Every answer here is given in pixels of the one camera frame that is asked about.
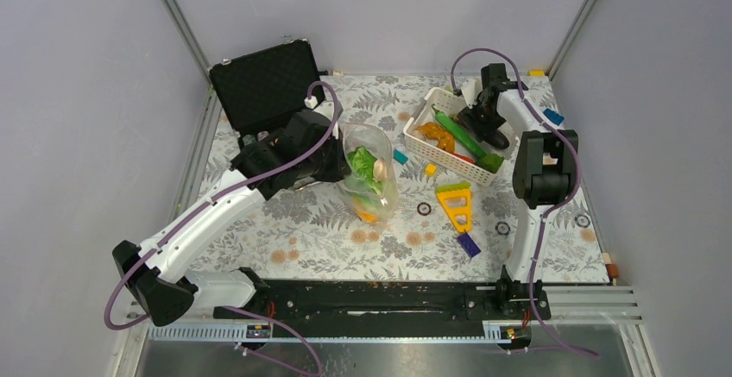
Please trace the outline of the purple eggplant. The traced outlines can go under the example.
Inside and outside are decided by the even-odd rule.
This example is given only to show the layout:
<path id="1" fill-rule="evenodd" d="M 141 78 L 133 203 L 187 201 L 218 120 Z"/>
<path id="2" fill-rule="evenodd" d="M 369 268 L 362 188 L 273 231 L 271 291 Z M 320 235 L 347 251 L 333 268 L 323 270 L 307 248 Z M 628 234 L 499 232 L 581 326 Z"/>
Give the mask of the purple eggplant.
<path id="1" fill-rule="evenodd" d="M 509 139 L 500 131 L 496 130 L 490 132 L 485 136 L 485 141 L 492 147 L 498 150 L 505 150 L 509 147 Z"/>

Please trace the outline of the green lettuce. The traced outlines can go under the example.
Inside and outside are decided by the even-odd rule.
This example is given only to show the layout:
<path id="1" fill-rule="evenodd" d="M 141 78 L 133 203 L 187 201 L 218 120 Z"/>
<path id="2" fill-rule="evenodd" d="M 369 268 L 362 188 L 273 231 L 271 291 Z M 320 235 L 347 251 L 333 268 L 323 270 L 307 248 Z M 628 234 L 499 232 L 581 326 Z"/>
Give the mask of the green lettuce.
<path id="1" fill-rule="evenodd" d="M 366 147 L 359 146 L 347 154 L 351 173 L 345 179 L 344 186 L 363 206 L 381 205 L 384 193 L 384 181 L 373 180 L 372 168 L 378 160 Z"/>

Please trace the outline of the clear zip top bag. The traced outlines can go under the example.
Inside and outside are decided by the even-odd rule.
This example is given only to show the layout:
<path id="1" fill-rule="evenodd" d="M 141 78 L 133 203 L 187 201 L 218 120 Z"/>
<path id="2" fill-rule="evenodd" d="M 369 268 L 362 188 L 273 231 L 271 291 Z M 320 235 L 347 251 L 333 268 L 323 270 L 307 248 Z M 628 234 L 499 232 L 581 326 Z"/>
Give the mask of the clear zip top bag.
<path id="1" fill-rule="evenodd" d="M 338 182 L 344 203 L 364 222 L 385 224 L 398 207 L 393 146 L 376 126 L 346 123 L 343 146 L 350 174 Z"/>

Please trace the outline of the green cucumber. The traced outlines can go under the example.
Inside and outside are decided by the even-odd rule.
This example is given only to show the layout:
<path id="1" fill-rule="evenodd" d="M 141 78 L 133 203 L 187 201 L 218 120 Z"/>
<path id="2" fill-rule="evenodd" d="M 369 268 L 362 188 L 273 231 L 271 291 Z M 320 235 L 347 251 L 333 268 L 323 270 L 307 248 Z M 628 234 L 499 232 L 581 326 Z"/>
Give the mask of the green cucumber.
<path id="1" fill-rule="evenodd" d="M 434 109 L 433 113 L 436 121 L 472 155 L 478 159 L 488 155 L 460 125 L 451 120 L 443 111 Z"/>

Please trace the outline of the white plastic basket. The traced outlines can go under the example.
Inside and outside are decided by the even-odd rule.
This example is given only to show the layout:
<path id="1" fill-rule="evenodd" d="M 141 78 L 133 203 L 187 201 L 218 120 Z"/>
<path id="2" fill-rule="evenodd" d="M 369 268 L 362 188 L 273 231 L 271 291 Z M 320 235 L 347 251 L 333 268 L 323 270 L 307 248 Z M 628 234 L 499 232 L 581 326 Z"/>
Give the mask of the white plastic basket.
<path id="1" fill-rule="evenodd" d="M 410 152 L 420 155 L 426 160 L 444 167 L 446 170 L 457 173 L 472 183 L 483 186 L 491 185 L 497 176 L 503 174 L 505 170 L 510 168 L 509 162 L 519 143 L 519 137 L 507 123 L 504 123 L 499 128 L 509 139 L 509 147 L 507 149 L 497 150 L 485 142 L 481 141 L 479 143 L 487 153 L 498 154 L 505 159 L 498 173 L 490 173 L 475 164 L 470 164 L 467 160 L 447 153 L 437 148 L 430 140 L 423 141 L 419 137 L 415 137 L 413 132 L 420 125 L 434 121 L 433 106 L 445 114 L 451 115 L 457 114 L 466 106 L 466 102 L 462 97 L 455 96 L 445 89 L 439 87 L 431 88 L 403 128 L 406 147 Z"/>

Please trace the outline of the yellow bell pepper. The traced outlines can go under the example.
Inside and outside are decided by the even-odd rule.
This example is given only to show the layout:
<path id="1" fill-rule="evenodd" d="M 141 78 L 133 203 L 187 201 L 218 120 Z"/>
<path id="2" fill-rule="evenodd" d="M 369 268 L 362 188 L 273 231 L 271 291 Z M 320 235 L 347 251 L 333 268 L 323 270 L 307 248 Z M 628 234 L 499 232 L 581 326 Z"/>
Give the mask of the yellow bell pepper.
<path id="1" fill-rule="evenodd" d="M 358 217 L 364 221 L 365 223 L 378 223 L 380 221 L 380 218 L 372 213 L 368 213 L 361 210 L 355 210 L 355 213 L 358 215 Z"/>

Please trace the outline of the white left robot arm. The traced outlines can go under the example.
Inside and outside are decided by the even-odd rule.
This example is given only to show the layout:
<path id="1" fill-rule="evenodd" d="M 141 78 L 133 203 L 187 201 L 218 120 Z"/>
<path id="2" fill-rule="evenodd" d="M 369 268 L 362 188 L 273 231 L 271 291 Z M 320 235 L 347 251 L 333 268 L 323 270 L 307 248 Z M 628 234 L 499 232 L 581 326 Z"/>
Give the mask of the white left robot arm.
<path id="1" fill-rule="evenodd" d="M 234 306 L 246 317 L 267 309 L 268 295 L 244 268 L 201 272 L 192 263 L 236 220 L 301 179 L 341 180 L 349 171 L 337 111 L 295 113 L 281 129 L 241 148 L 214 186 L 160 233 L 123 241 L 113 259 L 147 318 L 162 327 L 191 309 Z"/>

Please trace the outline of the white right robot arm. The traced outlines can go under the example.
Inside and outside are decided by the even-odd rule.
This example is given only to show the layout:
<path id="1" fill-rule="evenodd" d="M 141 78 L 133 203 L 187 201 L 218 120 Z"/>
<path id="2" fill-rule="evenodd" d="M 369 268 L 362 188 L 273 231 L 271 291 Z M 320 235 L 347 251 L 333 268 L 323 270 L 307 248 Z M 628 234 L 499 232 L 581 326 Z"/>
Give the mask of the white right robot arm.
<path id="1" fill-rule="evenodd" d="M 514 195 L 521 202 L 518 226 L 513 253 L 502 267 L 493 297 L 500 314 L 516 318 L 541 294 L 548 212 L 577 191 L 578 136 L 562 129 L 564 119 L 559 114 L 537 111 L 528 101 L 527 87 L 510 79 L 501 63 L 483 67 L 480 82 L 464 83 L 460 92 L 466 106 L 458 113 L 458 121 L 478 141 L 506 149 L 508 138 L 500 130 L 504 124 L 520 137 L 512 176 Z"/>

